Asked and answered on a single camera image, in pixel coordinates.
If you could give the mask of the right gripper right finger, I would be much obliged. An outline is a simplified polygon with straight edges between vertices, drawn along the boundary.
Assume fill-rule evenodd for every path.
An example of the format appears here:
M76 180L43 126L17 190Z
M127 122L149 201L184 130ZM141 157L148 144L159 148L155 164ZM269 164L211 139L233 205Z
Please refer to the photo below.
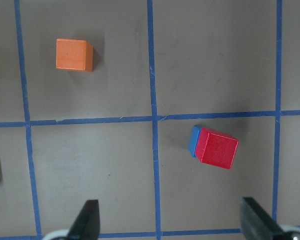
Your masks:
M240 230L246 240L284 240L285 232L253 197L240 202Z

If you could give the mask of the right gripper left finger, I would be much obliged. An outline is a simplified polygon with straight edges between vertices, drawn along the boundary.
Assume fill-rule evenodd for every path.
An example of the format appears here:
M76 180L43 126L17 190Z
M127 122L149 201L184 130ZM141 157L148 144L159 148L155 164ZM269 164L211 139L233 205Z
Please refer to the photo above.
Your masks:
M87 200L71 226L67 240L97 240L100 236L99 201Z

